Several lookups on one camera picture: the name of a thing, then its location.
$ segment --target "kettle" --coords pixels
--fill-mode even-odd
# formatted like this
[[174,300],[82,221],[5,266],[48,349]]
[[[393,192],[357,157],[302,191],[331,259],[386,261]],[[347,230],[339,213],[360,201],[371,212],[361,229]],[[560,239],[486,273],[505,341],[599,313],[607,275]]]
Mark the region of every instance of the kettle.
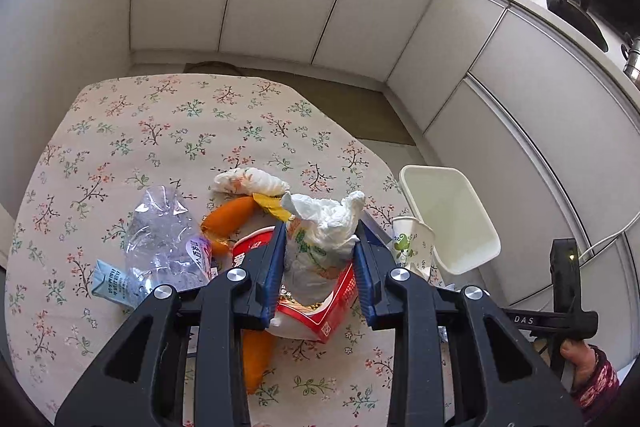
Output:
[[631,35],[625,33],[625,43],[626,46],[620,45],[622,55],[626,59],[626,65],[622,71],[640,88],[640,36],[633,39]]

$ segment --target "brown rug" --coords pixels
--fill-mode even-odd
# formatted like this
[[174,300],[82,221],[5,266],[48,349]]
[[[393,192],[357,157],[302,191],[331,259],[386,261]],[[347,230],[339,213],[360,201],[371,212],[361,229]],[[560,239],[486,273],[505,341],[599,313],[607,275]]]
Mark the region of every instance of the brown rug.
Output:
[[224,62],[187,64],[184,73],[258,76],[292,87],[356,138],[415,145],[381,92],[283,71],[236,68]]

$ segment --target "tablecloth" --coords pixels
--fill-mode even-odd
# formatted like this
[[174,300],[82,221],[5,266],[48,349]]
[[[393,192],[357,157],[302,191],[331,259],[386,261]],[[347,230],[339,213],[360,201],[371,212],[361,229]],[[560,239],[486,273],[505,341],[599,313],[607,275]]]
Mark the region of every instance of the tablecloth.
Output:
[[[316,197],[339,200],[359,188],[387,230],[392,217],[409,213],[382,160],[290,87],[209,74],[85,87],[36,166],[8,263],[5,311],[16,377],[50,420],[126,318],[119,306],[91,295],[92,270],[98,258],[124,265],[123,238],[142,190],[173,185],[201,217],[223,202],[209,189],[215,174],[238,166],[265,169],[293,192]],[[239,237],[270,224],[257,216]],[[391,331],[366,327],[357,301],[327,344],[279,339],[264,382],[249,398],[252,422],[386,425],[393,347]],[[192,362],[185,425],[193,421]]]

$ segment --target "floral tablecloth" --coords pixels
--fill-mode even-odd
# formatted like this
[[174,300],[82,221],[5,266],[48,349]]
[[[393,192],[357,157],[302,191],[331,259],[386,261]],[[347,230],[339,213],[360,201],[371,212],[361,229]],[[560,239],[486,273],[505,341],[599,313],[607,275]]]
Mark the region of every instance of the floral tablecloth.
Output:
[[[124,265],[122,240],[141,190],[173,185],[194,216],[205,216],[223,202],[209,190],[214,175],[238,166],[265,169],[292,191],[316,197],[339,200],[360,188],[387,230],[392,217],[409,212],[386,165],[290,87],[208,74],[87,86],[36,166],[8,264],[5,311],[16,377],[50,420],[126,318],[119,306],[92,297],[90,285],[96,259]],[[257,216],[241,235],[270,224]],[[279,339],[249,398],[252,422],[386,425],[393,348],[393,333],[370,331],[357,301],[327,344]],[[185,425],[193,420],[193,378],[190,362]]]

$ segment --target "frying pan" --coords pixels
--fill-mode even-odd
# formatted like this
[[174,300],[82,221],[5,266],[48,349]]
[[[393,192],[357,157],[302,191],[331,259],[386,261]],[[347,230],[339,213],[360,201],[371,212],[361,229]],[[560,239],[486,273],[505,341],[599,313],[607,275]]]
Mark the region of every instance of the frying pan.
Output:
[[578,4],[572,0],[546,0],[546,7],[550,12],[567,21],[602,51],[608,52],[607,41],[596,22],[587,13],[591,1],[580,0]]

